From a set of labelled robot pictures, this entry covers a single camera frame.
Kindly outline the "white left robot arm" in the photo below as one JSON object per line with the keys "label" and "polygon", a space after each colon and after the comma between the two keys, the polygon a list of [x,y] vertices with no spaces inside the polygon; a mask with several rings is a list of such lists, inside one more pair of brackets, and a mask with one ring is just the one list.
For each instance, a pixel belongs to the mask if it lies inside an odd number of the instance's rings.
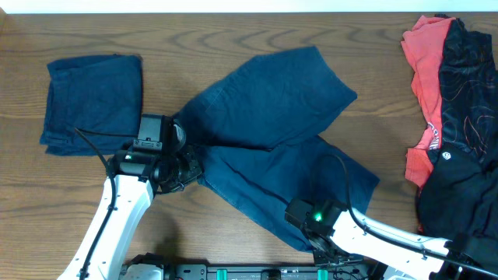
{"label": "white left robot arm", "polygon": [[177,152],[120,150],[107,162],[107,179],[92,222],[64,280],[174,279],[161,256],[125,257],[138,224],[157,195],[182,191],[203,173],[192,146]]}

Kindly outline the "dark blue denim shorts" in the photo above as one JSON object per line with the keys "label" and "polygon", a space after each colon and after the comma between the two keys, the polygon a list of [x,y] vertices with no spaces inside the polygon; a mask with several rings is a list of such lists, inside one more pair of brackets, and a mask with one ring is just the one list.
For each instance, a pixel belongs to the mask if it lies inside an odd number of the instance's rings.
{"label": "dark blue denim shorts", "polygon": [[258,55],[190,100],[176,115],[210,188],[300,251],[304,235],[284,218],[294,198],[335,199],[365,212],[378,177],[321,133],[356,93],[316,47]]}

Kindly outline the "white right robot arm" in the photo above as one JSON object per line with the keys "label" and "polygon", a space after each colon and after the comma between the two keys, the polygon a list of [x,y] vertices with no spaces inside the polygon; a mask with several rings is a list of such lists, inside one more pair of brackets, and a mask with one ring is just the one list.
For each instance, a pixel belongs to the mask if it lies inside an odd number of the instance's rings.
{"label": "white right robot arm", "polygon": [[285,220],[297,228],[322,267],[368,257],[391,271],[393,279],[495,279],[493,243],[458,236],[420,236],[370,219],[339,201],[310,203],[294,198]]}

